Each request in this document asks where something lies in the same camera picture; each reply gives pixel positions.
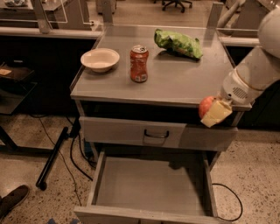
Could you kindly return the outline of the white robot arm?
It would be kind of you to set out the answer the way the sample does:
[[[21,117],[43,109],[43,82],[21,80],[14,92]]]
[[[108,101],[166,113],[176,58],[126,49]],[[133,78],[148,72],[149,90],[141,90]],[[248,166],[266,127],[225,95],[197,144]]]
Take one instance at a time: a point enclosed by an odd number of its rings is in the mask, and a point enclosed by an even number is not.
[[[199,105],[199,117],[208,128],[221,123],[233,106],[248,105],[269,86],[280,80],[280,8],[269,12],[259,25],[260,45],[225,77],[220,93],[206,106]]]

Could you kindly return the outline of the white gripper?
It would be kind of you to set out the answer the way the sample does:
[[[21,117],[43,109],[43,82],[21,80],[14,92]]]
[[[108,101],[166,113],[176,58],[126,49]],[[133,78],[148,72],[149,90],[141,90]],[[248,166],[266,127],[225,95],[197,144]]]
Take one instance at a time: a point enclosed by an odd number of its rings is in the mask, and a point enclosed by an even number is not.
[[[222,82],[220,97],[226,101],[216,99],[203,118],[200,118],[208,128],[221,123],[232,114],[231,104],[227,101],[235,105],[249,104],[257,98],[257,91],[250,88],[234,69]]]

